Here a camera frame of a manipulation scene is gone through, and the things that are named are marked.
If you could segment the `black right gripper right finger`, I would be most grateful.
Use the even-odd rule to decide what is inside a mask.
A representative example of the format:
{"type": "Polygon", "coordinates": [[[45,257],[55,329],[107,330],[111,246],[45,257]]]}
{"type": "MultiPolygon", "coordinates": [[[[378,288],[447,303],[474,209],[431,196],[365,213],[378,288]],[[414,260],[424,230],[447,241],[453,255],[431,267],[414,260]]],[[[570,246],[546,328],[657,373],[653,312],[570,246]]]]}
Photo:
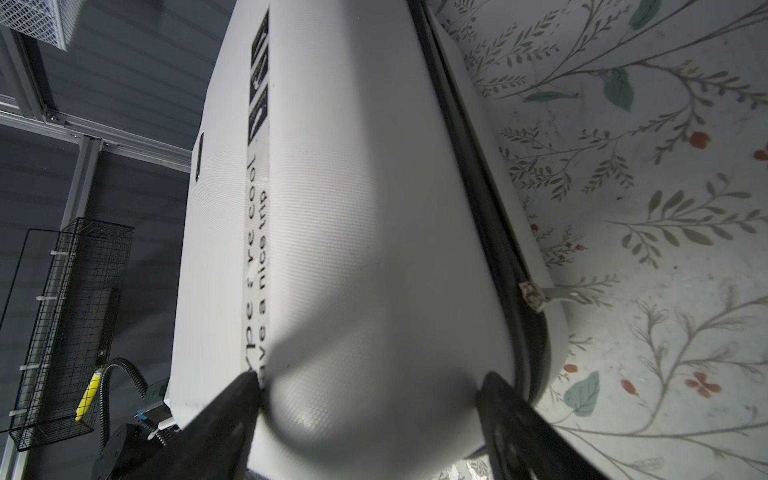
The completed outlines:
{"type": "Polygon", "coordinates": [[[497,373],[485,376],[476,404],[496,479],[607,479],[497,373]]]}

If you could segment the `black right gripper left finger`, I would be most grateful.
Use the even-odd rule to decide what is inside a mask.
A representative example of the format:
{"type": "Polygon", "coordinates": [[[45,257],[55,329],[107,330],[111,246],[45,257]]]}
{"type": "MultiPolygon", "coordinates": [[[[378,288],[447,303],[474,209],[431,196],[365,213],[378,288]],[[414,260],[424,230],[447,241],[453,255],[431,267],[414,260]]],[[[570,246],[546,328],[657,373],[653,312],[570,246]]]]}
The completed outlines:
{"type": "Polygon", "coordinates": [[[130,479],[257,479],[247,466],[262,406],[258,376],[237,376],[130,479]]]}

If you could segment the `white hard-shell suitcase black lining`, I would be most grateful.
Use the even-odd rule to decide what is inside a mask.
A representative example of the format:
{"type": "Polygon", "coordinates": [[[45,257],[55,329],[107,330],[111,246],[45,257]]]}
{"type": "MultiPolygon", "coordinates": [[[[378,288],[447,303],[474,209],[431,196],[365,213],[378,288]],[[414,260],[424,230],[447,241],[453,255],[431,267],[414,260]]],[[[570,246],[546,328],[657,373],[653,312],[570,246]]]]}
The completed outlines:
{"type": "Polygon", "coordinates": [[[239,1],[191,172],[167,400],[186,427],[241,372],[248,468],[426,479],[484,446],[487,374],[561,368],[551,276],[465,69],[424,1],[239,1]]]}

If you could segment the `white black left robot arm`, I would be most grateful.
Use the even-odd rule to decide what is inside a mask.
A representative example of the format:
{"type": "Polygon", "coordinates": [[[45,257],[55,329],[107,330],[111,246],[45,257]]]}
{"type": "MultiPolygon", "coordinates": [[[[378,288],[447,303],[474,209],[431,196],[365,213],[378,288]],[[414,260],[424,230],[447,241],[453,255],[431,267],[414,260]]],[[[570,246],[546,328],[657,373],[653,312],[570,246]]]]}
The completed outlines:
{"type": "Polygon", "coordinates": [[[126,423],[112,433],[100,427],[100,453],[91,471],[92,480],[127,479],[154,457],[180,429],[172,425],[165,429],[144,419],[126,423]]]}

